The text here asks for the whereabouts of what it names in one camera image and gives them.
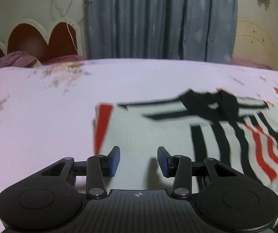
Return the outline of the purple pillow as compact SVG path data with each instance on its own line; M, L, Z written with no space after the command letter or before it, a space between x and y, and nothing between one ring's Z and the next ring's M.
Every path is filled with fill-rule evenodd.
M0 58L0 69L5 67L22 67L32 68L36 66L42 66L40 61L29 55L27 52L12 52Z

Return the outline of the striped red black white garment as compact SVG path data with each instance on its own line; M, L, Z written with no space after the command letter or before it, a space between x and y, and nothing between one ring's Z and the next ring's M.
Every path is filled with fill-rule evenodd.
M111 188L169 187L156 160L163 146L195 162L215 158L264 185L278 184L278 105L226 91L192 90L174 99L99 104L95 152L114 146L121 161Z

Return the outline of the red white heart headboard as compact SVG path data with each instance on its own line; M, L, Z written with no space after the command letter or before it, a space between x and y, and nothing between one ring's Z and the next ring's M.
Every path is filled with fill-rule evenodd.
M12 27L5 41L0 41L0 58L12 52L26 52L42 63L63 56L82 56L80 27L70 18L59 18L46 30L33 19L22 19Z

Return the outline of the pink floral bed sheet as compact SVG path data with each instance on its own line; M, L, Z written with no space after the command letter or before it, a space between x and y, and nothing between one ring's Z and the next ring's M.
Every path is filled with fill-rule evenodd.
M278 232L278 184L215 158L198 162L205 176L193 174L190 198L173 198L174 178L163 174L169 187L111 188L116 171L105 178L104 198L86 196L85 176L67 182L74 162L98 155L99 104L174 99L189 90L278 105L278 72L130 59L0 69L0 232Z

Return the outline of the blue grey curtain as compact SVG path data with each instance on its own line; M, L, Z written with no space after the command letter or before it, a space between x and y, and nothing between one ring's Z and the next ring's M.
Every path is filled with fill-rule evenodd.
M89 0L90 57L232 60L237 0Z

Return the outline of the cream rounded bed footboard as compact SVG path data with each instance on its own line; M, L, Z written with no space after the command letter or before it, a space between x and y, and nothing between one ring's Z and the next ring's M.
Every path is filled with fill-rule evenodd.
M253 61L269 66L275 70L278 62L278 51L267 31L258 24L239 19L233 57Z

